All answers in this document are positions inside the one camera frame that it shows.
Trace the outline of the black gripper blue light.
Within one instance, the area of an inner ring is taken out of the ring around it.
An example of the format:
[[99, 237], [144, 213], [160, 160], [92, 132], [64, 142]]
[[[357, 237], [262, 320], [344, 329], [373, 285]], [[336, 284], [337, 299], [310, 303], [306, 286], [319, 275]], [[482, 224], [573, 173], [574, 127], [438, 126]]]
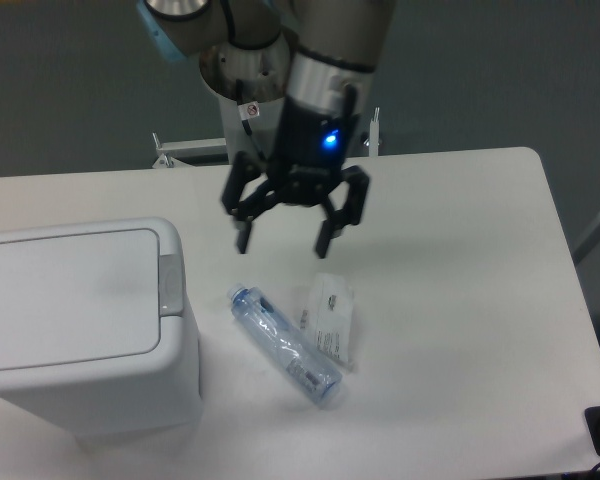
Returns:
[[[278, 203], [320, 204], [325, 220], [314, 248], [320, 259], [346, 226], [361, 223], [371, 179], [359, 166], [342, 168], [359, 119], [354, 112], [357, 100], [356, 94], [346, 94], [341, 107], [325, 114], [286, 96], [267, 180], [248, 196], [244, 195], [246, 187], [261, 177], [262, 170], [246, 152], [236, 154], [221, 203], [233, 219], [240, 254], [247, 252], [255, 219]], [[335, 209], [329, 193], [341, 182], [348, 190], [342, 207]]]

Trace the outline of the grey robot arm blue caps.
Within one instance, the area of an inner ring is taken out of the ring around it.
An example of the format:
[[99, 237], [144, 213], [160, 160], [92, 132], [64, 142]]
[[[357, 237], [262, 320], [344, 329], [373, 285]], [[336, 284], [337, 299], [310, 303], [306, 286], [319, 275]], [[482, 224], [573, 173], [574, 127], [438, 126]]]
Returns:
[[231, 170], [221, 201], [240, 252], [252, 225], [279, 204], [325, 213], [315, 244], [325, 257], [360, 223], [370, 179], [345, 163], [364, 112], [392, 1], [140, 1], [163, 57], [197, 57], [224, 118]]

